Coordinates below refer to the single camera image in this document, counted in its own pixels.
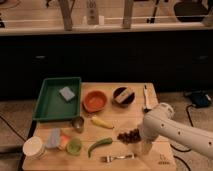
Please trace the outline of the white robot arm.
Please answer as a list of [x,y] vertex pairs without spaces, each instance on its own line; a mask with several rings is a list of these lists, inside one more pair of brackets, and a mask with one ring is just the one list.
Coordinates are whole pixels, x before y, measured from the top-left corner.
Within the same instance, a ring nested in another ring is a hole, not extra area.
[[173,116],[168,103],[157,104],[138,125],[141,139],[153,142],[161,135],[213,159],[213,132],[181,124]]

